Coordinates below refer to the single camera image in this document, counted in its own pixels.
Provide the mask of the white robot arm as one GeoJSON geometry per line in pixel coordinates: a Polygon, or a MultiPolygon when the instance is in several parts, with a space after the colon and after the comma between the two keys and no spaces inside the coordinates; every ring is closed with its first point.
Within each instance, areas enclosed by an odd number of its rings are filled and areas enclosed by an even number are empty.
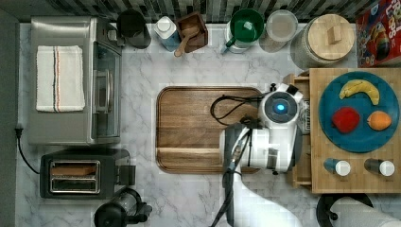
{"type": "Polygon", "coordinates": [[[241,169],[253,167],[287,172],[301,154],[302,132],[297,126],[303,94],[282,83],[256,100],[254,124],[235,123],[222,131],[224,202],[215,220],[226,217],[231,227],[302,227],[287,208],[252,192],[241,169]]]}

